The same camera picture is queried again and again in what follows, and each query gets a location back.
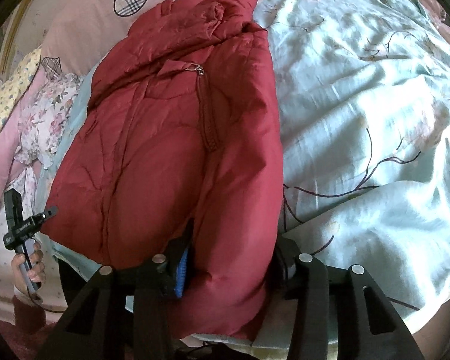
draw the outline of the metal bolt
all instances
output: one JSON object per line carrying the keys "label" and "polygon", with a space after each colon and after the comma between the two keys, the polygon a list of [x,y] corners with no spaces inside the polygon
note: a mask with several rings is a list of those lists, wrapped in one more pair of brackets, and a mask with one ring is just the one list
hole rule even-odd
{"label": "metal bolt", "polygon": [[361,265],[356,264],[352,266],[352,272],[357,275],[363,275],[363,273],[365,273],[365,268]]}
{"label": "metal bolt", "polygon": [[105,265],[102,268],[100,268],[99,272],[102,276],[108,276],[109,274],[111,274],[113,272],[113,269],[111,266]]}
{"label": "metal bolt", "polygon": [[167,257],[164,254],[156,254],[155,256],[153,256],[151,258],[151,260],[155,264],[161,264],[161,263],[164,263],[165,261],[167,261]]}
{"label": "metal bolt", "polygon": [[300,256],[298,256],[298,259],[303,263],[311,263],[313,260],[313,257],[311,254],[308,253],[302,253]]}

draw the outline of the red puffer jacket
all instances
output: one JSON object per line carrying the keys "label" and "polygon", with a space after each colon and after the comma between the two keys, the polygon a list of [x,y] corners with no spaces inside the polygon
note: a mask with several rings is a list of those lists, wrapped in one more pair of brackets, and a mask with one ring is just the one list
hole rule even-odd
{"label": "red puffer jacket", "polygon": [[48,199],[59,214],[42,231],[117,269],[194,218],[196,273],[169,310],[177,338],[250,337],[266,300],[283,152],[256,3],[167,0],[138,18],[95,72]]}

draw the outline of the jacket sleeve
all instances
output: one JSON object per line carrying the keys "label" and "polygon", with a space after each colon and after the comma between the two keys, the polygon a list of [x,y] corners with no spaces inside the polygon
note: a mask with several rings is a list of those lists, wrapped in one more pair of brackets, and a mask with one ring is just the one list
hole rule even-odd
{"label": "jacket sleeve", "polygon": [[42,304],[42,299],[38,298],[35,302],[36,304],[15,288],[15,296],[13,297],[15,326],[30,335],[46,325],[45,310],[37,306],[37,304]]}

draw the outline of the person's hand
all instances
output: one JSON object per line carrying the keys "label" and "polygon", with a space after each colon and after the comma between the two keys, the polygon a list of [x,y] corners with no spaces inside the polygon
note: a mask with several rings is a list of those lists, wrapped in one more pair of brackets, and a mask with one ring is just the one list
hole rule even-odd
{"label": "person's hand", "polygon": [[[35,242],[34,249],[35,252],[30,256],[31,263],[35,263],[35,266],[28,271],[28,277],[31,281],[36,283],[45,283],[45,265],[42,262],[44,253],[40,250],[41,246],[38,242]],[[24,254],[16,254],[11,262],[13,278],[15,281],[15,287],[17,290],[28,296],[27,285],[25,280],[23,280],[22,272],[20,270],[20,265],[25,262]]]}

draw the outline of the handheld device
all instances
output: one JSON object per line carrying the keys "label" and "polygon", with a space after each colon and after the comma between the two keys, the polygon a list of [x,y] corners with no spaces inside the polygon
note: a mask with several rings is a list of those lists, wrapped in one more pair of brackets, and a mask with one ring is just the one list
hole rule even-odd
{"label": "handheld device", "polygon": [[34,264],[30,261],[30,256],[34,252],[34,235],[40,231],[42,224],[46,220],[56,215],[58,209],[52,207],[23,220],[22,197],[20,193],[11,189],[5,192],[4,200],[8,233],[3,236],[3,243],[9,251],[25,255],[25,262],[20,265],[20,270],[30,294],[34,294],[41,287],[41,283],[34,283],[27,275],[27,272],[34,267]]}

